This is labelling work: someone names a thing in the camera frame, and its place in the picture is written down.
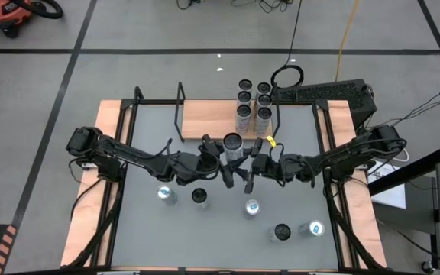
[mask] soda can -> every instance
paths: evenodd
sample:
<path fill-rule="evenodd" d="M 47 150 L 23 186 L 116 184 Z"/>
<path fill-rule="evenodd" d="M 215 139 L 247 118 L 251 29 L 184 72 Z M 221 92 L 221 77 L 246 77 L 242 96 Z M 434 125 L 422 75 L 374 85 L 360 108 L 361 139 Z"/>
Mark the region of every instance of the soda can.
<path fill-rule="evenodd" d="M 239 134 L 246 134 L 251 120 L 251 107 L 240 105 L 237 107 L 237 119 L 235 120 L 235 130 Z"/>
<path fill-rule="evenodd" d="M 243 79 L 238 83 L 239 91 L 252 93 L 252 82 L 249 79 Z"/>
<path fill-rule="evenodd" d="M 206 201 L 206 191 L 203 188 L 194 189 L 191 193 L 191 198 L 201 209 L 208 207 L 208 202 Z"/>
<path fill-rule="evenodd" d="M 167 185 L 159 186 L 157 197 L 168 205 L 175 205 L 177 202 L 176 193 Z"/>
<path fill-rule="evenodd" d="M 256 100 L 261 95 L 269 95 L 269 94 L 271 94 L 271 85 L 265 82 L 261 82 L 259 83 L 259 85 L 257 85 Z"/>
<path fill-rule="evenodd" d="M 255 199 L 249 199 L 245 203 L 244 218 L 246 219 L 255 218 L 258 213 L 259 213 L 259 202 L 257 202 L 257 200 Z"/>
<path fill-rule="evenodd" d="M 313 220 L 307 222 L 298 227 L 298 232 L 302 236 L 312 237 L 312 236 L 322 236 L 324 234 L 325 228 L 321 221 Z"/>
<path fill-rule="evenodd" d="M 251 105 L 251 98 L 252 98 L 252 96 L 249 92 L 240 91 L 237 94 L 237 107 L 240 105 L 250 106 Z"/>
<path fill-rule="evenodd" d="M 291 229 L 288 225 L 278 224 L 270 229 L 271 241 L 286 241 L 291 236 Z"/>
<path fill-rule="evenodd" d="M 244 142 L 237 133 L 230 133 L 223 138 L 223 151 L 228 161 L 238 160 L 244 156 Z"/>
<path fill-rule="evenodd" d="M 258 111 L 260 108 L 268 108 L 271 110 L 271 105 L 273 104 L 273 100 L 271 100 L 270 95 L 261 95 L 257 98 L 256 101 L 256 111 Z"/>
<path fill-rule="evenodd" d="M 266 132 L 267 127 L 271 122 L 271 115 L 272 112 L 268 108 L 259 108 L 256 116 L 256 136 L 260 137 Z"/>

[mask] white paper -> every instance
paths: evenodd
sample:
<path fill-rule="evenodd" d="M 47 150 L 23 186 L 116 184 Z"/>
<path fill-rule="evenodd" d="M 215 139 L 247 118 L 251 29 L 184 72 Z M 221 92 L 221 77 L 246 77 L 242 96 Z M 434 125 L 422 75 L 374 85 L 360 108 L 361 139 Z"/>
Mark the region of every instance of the white paper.
<path fill-rule="evenodd" d="M 368 170 L 368 173 L 373 172 L 373 170 L 377 169 L 381 164 L 380 161 L 376 162 L 376 165 Z M 391 164 L 385 164 L 378 171 L 371 174 L 367 181 L 371 184 L 373 181 L 378 180 L 386 176 L 389 173 L 392 173 L 394 170 L 398 170 L 399 167 L 395 167 L 395 169 L 391 166 Z M 384 205 L 389 205 L 393 207 L 398 207 L 400 209 L 406 209 L 406 201 L 405 201 L 405 186 L 403 184 L 393 187 L 392 189 L 388 189 L 385 192 L 381 192 L 377 195 L 371 197 L 373 202 L 382 203 Z"/>

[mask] wooden tray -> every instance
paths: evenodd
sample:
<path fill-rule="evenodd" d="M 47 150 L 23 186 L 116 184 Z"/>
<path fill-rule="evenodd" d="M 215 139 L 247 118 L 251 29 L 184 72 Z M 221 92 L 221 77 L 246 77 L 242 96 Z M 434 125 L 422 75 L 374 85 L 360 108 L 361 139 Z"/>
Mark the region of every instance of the wooden tray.
<path fill-rule="evenodd" d="M 254 101 L 251 102 L 251 110 L 254 110 Z M 181 135 L 185 139 L 201 139 L 204 134 L 208 134 L 210 138 L 223 139 L 226 134 L 235 132 L 236 114 L 236 100 L 185 100 Z M 247 134 L 242 135 L 244 139 L 253 140 L 273 135 L 271 122 L 264 135 L 256 137 L 254 121 L 255 115 L 251 113 Z"/>

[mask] can lid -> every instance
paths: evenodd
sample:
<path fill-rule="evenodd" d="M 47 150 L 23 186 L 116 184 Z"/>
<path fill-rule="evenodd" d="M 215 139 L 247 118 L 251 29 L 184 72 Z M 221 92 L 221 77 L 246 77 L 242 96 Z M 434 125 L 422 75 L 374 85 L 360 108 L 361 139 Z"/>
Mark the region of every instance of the can lid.
<path fill-rule="evenodd" d="M 312 232 L 314 235 L 320 236 L 324 234 L 324 225 L 319 221 L 311 221 L 310 232 Z"/>
<path fill-rule="evenodd" d="M 252 82 L 249 79 L 243 79 L 238 83 L 238 87 L 242 90 L 249 90 L 252 88 Z"/>
<path fill-rule="evenodd" d="M 240 105 L 237 108 L 237 114 L 241 117 L 248 117 L 251 114 L 251 108 L 247 105 Z"/>
<path fill-rule="evenodd" d="M 191 193 L 192 200 L 196 203 L 206 201 L 206 191 L 203 188 L 196 188 Z"/>
<path fill-rule="evenodd" d="M 259 111 L 257 111 L 257 114 L 262 119 L 269 119 L 269 118 L 271 118 L 271 115 L 272 115 L 271 110 L 269 110 L 268 108 L 259 108 Z"/>
<path fill-rule="evenodd" d="M 242 137 L 237 133 L 227 134 L 223 138 L 223 145 L 229 150 L 237 150 L 242 146 Z"/>
<path fill-rule="evenodd" d="M 157 196 L 160 199 L 167 199 L 169 196 L 171 196 L 171 188 L 167 185 L 159 186 L 159 189 L 157 190 Z"/>
<path fill-rule="evenodd" d="M 259 202 L 255 199 L 249 199 L 245 203 L 245 211 L 251 215 L 256 215 L 259 212 Z"/>
<path fill-rule="evenodd" d="M 269 92 L 271 92 L 271 85 L 269 85 L 265 82 L 261 82 L 261 83 L 259 83 L 259 85 L 257 85 L 257 91 L 259 91 L 261 93 L 269 93 Z"/>
<path fill-rule="evenodd" d="M 237 98 L 241 102 L 249 102 L 251 100 L 251 93 L 246 91 L 239 92 Z"/>
<path fill-rule="evenodd" d="M 271 97 L 269 95 L 261 95 L 257 101 L 259 102 L 259 104 L 261 104 L 262 106 L 269 106 L 272 102 Z"/>
<path fill-rule="evenodd" d="M 278 224 L 274 228 L 274 234 L 276 235 L 276 238 L 280 239 L 281 241 L 286 241 L 291 236 L 291 230 L 288 225 Z"/>

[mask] yellow cable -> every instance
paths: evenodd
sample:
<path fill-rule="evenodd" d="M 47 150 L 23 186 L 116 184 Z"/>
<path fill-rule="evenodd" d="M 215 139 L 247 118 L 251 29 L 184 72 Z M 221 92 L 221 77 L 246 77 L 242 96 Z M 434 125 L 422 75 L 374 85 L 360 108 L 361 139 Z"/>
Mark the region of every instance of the yellow cable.
<path fill-rule="evenodd" d="M 348 26 L 345 28 L 344 37 L 342 38 L 341 47 L 339 48 L 339 55 L 337 57 L 337 71 L 335 72 L 335 81 L 339 77 L 339 67 L 341 66 L 341 57 L 342 57 L 342 49 L 344 48 L 344 44 L 346 39 L 348 38 L 349 30 L 351 29 L 352 20 L 354 19 L 354 15 L 356 14 L 356 10 L 358 9 L 359 0 L 356 0 L 354 3 L 354 7 L 352 8 L 351 16 L 349 17 Z"/>

